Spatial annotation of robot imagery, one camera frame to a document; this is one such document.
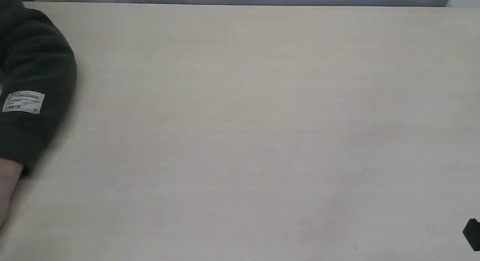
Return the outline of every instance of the green hoodie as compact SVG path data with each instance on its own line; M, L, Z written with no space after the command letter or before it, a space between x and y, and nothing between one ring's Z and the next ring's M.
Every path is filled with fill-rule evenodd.
M71 102L77 67L43 13L0 0L0 158L33 169Z

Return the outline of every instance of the table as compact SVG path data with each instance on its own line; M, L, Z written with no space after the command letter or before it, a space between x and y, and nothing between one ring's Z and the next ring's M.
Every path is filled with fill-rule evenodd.
M2 260L478 258L480 9L27 6L79 87Z

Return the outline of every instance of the beige table surface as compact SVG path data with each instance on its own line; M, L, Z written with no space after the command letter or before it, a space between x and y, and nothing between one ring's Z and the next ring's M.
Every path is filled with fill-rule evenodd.
M479 258L480 9L28 6L80 79L0 260Z

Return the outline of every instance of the hand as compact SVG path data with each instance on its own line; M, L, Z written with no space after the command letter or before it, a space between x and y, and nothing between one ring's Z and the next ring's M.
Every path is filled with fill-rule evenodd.
M0 226L7 218L12 194L23 168L22 164L12 160L0 159Z

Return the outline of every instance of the dark green sleeve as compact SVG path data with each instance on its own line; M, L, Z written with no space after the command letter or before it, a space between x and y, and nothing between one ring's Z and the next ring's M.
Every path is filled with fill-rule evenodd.
M74 54L43 13L0 0L0 70L0 158L31 170L71 102Z

